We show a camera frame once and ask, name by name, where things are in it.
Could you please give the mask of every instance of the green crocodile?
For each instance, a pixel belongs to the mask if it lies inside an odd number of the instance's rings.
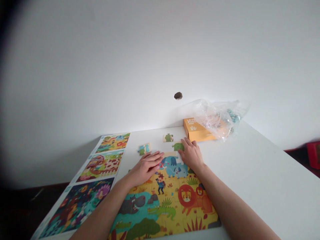
[[[116,229],[122,229],[122,228],[129,228],[131,226],[131,222],[123,223],[122,220],[120,222],[117,222]]]
[[[184,146],[182,143],[175,143],[174,145],[172,145],[172,147],[174,148],[174,151],[178,151],[179,149],[184,151]]]
[[[173,220],[174,216],[176,215],[176,210],[173,207],[155,207],[155,208],[148,208],[148,214],[157,214],[158,217],[161,214],[168,215],[167,217],[171,216],[171,220]]]

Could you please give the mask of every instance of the jigsaw puzzle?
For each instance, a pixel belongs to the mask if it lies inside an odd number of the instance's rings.
[[[73,186],[39,238],[78,229],[109,193],[113,180]]]
[[[151,146],[150,143],[144,144],[139,146],[138,153],[140,156],[144,155],[145,153],[151,152]]]
[[[175,151],[178,151],[179,149],[184,151],[184,146],[183,146],[182,142],[174,142],[174,145],[172,145],[172,147]]]
[[[156,238],[221,225],[203,185],[177,159],[175,152],[165,153],[158,172],[130,190],[109,240]]]
[[[96,153],[125,148],[130,133],[105,136]]]
[[[163,135],[163,142],[173,142],[173,135],[170,135],[170,133]]]
[[[77,182],[116,175],[124,150],[94,155]]]

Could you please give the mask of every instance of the dark floor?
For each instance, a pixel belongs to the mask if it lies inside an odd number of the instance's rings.
[[[306,148],[287,153],[320,178],[320,170],[309,166]],[[68,183],[63,183],[24,190],[3,189],[4,214],[0,214],[0,219],[8,234],[5,239],[30,239],[67,186]]]
[[[310,167],[310,165],[309,165],[307,147],[302,147],[302,148],[295,149],[292,151],[286,151],[286,153],[289,154],[295,160],[297,160],[297,162],[299,162],[302,166],[304,166],[306,169],[308,169],[310,172],[312,172],[318,178],[320,178],[320,170],[314,169],[314,168]]]

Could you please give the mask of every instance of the red object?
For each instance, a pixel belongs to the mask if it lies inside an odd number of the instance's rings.
[[[320,142],[307,143],[310,167],[320,169]]]

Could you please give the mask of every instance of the cartoon man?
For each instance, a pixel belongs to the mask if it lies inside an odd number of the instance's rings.
[[[156,181],[157,181],[157,183],[159,185],[159,188],[158,188],[159,194],[158,195],[160,195],[160,190],[161,190],[162,194],[164,194],[163,193],[163,188],[166,187],[166,183],[164,182],[163,175],[161,173],[159,174],[159,179],[157,178]]]

